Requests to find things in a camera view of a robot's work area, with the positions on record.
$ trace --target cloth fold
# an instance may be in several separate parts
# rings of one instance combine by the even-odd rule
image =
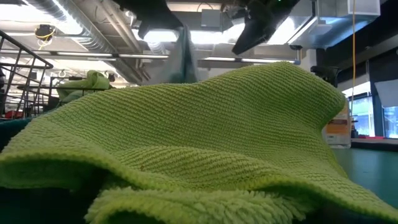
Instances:
[[[0,154],[0,186],[78,190],[104,169],[91,223],[291,223],[326,202],[398,222],[322,139],[344,104],[285,62],[109,90],[29,123]]]

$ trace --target metal rack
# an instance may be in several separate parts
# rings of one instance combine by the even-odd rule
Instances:
[[[37,101],[35,101],[34,103],[32,103],[30,105],[32,107],[31,108],[32,111],[30,112],[30,114],[28,114],[28,116],[37,116],[37,115],[39,115],[41,106],[43,106],[43,107],[47,106],[46,110],[49,111],[49,110],[55,109],[58,106],[62,106],[63,105],[63,103],[61,101],[59,101],[59,98],[52,96],[52,90],[76,90],[76,91],[80,90],[82,96],[84,96],[85,94],[89,94],[89,93],[95,93],[97,91],[105,91],[105,89],[102,89],[102,88],[77,88],[77,87],[54,86],[53,85],[53,81],[56,80],[56,79],[57,80],[65,80],[65,79],[67,79],[69,81],[77,81],[77,80],[83,80],[85,78],[83,78],[83,77],[50,77],[50,85],[41,85],[41,86],[39,86],[39,85],[29,85],[26,88],[26,92],[28,92],[28,93],[36,94],[38,89],[48,90],[49,93],[48,94],[46,94],[46,93],[39,93],[38,94]],[[18,85],[17,86],[17,89],[19,89],[19,90],[23,90],[24,88],[25,88],[25,86],[23,86],[23,85]],[[52,103],[50,103],[51,100],[56,100],[56,104],[55,105],[50,105],[50,104],[52,104]]]
[[[38,100],[39,95],[41,94],[40,92],[40,87],[42,86],[42,82],[45,76],[45,71],[48,69],[53,68],[53,65],[43,59],[42,57],[38,56],[36,53],[33,51],[29,50],[26,46],[22,45],[18,41],[14,40],[12,37],[8,36],[6,33],[0,30],[0,50],[2,50],[4,45],[8,45],[8,47],[12,47],[13,50],[17,51],[17,54],[15,56],[15,62],[14,63],[2,63],[0,62],[0,69],[8,71],[9,72],[9,78],[8,82],[5,83],[5,89],[1,90],[0,92],[0,118],[2,119],[3,114],[6,113],[6,104],[15,104],[16,105],[16,113],[20,109],[22,109],[22,112],[24,114],[32,114],[32,110],[34,109],[34,104]],[[28,56],[30,58],[30,64],[21,64],[21,55],[23,57]],[[22,68],[28,68],[29,72],[28,75],[23,75],[19,71]],[[40,80],[36,80],[32,78],[32,71],[33,69],[35,70],[42,70],[42,76]],[[21,97],[18,96],[12,96],[9,94],[9,90],[12,86],[18,85],[17,83],[14,83],[14,77],[15,75],[20,76],[22,78],[26,79],[25,84],[23,85],[22,88],[22,94]],[[35,92],[33,92],[33,100],[29,99],[29,93],[28,87],[31,82],[37,83],[37,89]],[[16,103],[11,103],[7,102],[8,99],[14,99]]]

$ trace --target dark fabric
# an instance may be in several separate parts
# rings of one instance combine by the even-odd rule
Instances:
[[[106,177],[96,170],[77,192],[66,189],[0,188],[0,223],[84,224],[88,207],[96,198]]]
[[[7,146],[12,137],[22,131],[32,118],[3,121],[0,123],[0,152]]]

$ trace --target ceiling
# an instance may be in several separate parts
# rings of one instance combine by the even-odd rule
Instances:
[[[19,4],[21,2],[32,2],[39,0],[20,0],[18,1],[6,1],[0,0],[0,30],[3,30],[9,34],[13,39],[22,43],[31,50],[45,50],[52,52],[87,52],[88,49],[86,45],[82,44],[81,40],[87,37],[87,32],[81,34],[80,31],[73,33],[66,32],[66,30],[71,30],[73,27],[69,27],[68,24],[60,22],[55,19],[51,14],[46,14],[44,11],[36,9],[34,6]],[[85,20],[86,27],[91,31],[97,33],[97,37],[103,39],[103,42],[108,45],[107,52],[97,51],[97,53],[119,53],[119,54],[157,54],[156,49],[150,47],[148,42],[149,35],[145,36],[144,40],[140,39],[137,35],[137,27],[139,22],[137,22],[130,12],[121,11],[118,6],[111,2],[110,7],[104,6],[106,0],[71,0],[64,1],[65,4],[70,4],[74,8],[74,14],[79,14],[76,18]],[[168,1],[169,8],[173,13],[191,29],[191,37],[194,43],[193,53],[197,59],[208,58],[208,57],[224,57],[224,58],[235,58],[237,57],[232,53],[233,43],[239,37],[240,33],[244,28],[242,24],[243,20],[232,20],[231,16],[228,14],[233,10],[233,5],[236,1],[223,1],[223,0],[208,0],[203,3],[200,0],[171,0]],[[221,14],[220,27],[214,29],[202,26],[202,10],[213,9],[213,12],[220,13],[220,9],[224,12]],[[293,31],[301,29],[306,22],[314,18],[314,6],[309,0],[301,0],[293,9],[291,13],[291,20],[295,22]],[[283,27],[286,22],[280,24],[279,30],[284,31]],[[56,31],[50,42],[44,43],[42,40],[38,40],[34,35],[34,31],[41,24],[49,24],[56,27]],[[314,40],[317,42],[322,42],[327,38],[327,35],[314,35],[312,32],[317,28],[318,22],[314,23],[306,33],[303,33],[297,40],[299,43],[303,43],[303,46],[311,47]],[[123,38],[120,34],[120,30],[127,27],[132,37]],[[339,34],[337,31],[332,30],[334,34]],[[289,40],[286,39],[287,34],[281,32],[277,36],[278,39],[285,39],[283,43]],[[173,33],[164,32],[161,30],[157,35],[169,35],[170,38],[164,42],[163,40],[158,44],[165,51],[164,53],[169,53],[175,47],[176,36]],[[13,49],[14,46],[5,43],[2,49]],[[2,54],[0,59],[2,62],[7,60],[12,60],[16,55]],[[306,57],[305,51],[303,50],[301,54],[297,51],[292,50],[287,44],[284,45],[258,45],[245,53],[238,55],[242,58],[274,58],[277,60],[298,60]],[[117,79],[114,83],[117,87],[124,87],[137,83],[131,80],[129,75],[126,76],[126,70],[120,72],[118,63],[113,63],[101,58],[72,58],[72,57],[60,57],[51,55],[47,57],[48,61],[54,65],[54,69],[46,72],[46,76],[54,76],[60,72],[66,72],[67,75],[85,76],[88,70],[99,70],[101,72],[112,71],[117,74]],[[122,59],[127,72],[138,73],[139,78],[142,80],[139,83],[157,83],[161,78],[159,78],[160,68],[164,64],[164,60],[160,59],[133,59],[124,58]],[[21,63],[30,64],[31,60],[27,57],[21,59]],[[202,79],[219,75],[228,70],[252,65],[253,63],[241,63],[241,62],[217,62],[209,60],[200,60],[198,63],[199,72]],[[49,79],[45,78],[45,82],[48,84]],[[21,78],[17,80],[17,83],[25,83],[25,79]],[[12,89],[15,94],[19,93],[19,90]]]
[[[122,37],[118,34],[116,29],[107,20],[104,15],[104,11],[98,9],[98,7],[93,7],[93,1],[96,0],[73,0],[73,2],[78,6],[78,8],[84,13],[84,15],[94,24],[94,26],[104,35],[104,37],[109,41],[109,43],[117,50],[119,53],[133,53],[129,46],[123,41]],[[188,14],[199,14],[196,12],[199,1],[183,2],[183,1],[172,1],[169,2],[170,8],[172,10],[185,11]],[[213,8],[219,8],[221,6],[221,1],[210,1]],[[199,7],[199,11],[202,9],[209,9],[207,4],[202,4]],[[40,42],[38,43],[37,38],[33,35],[33,31],[39,26],[39,24],[52,24],[53,19],[50,16],[40,14],[40,11],[31,12],[29,6],[16,6],[16,5],[3,5],[1,10],[9,11],[8,14],[2,14],[0,16],[0,29],[12,34],[12,38],[21,42],[22,44],[28,46],[32,50],[40,49]],[[29,16],[22,16],[20,13],[15,13],[16,11],[22,11],[22,14],[30,14]],[[126,26],[131,25],[131,18],[126,16],[125,12],[118,11],[119,15],[124,19]],[[144,53],[151,53],[146,42],[139,40],[141,48]],[[170,51],[174,47],[173,42],[164,43],[165,48]],[[195,44],[195,53],[198,58],[209,57],[209,56],[219,56],[219,57],[235,57],[231,52],[233,45],[231,44]],[[53,51],[71,51],[71,52],[84,52],[86,49],[79,45],[74,38],[65,37],[62,32],[55,34],[50,45],[42,47],[42,50],[53,50]],[[256,58],[286,58],[295,59],[297,53],[291,50],[288,46],[258,46],[254,49],[249,50],[243,54],[245,57],[256,57]],[[150,66],[150,62],[146,60],[147,66]],[[69,67],[79,70],[79,65],[74,65],[70,63]],[[204,63],[202,65],[206,68],[236,68],[241,65],[236,65],[235,63]]]

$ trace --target window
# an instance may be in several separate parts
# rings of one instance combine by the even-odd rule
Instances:
[[[384,132],[387,138],[398,138],[398,106],[384,109]]]
[[[360,95],[363,93],[370,93],[371,92],[371,82],[365,82],[359,85],[356,85],[354,88],[354,96]],[[353,94],[353,89],[349,88],[347,90],[342,91],[346,97],[350,97]]]
[[[354,100],[353,118],[356,123],[355,129],[358,134],[374,137],[374,119],[372,97],[367,96]]]

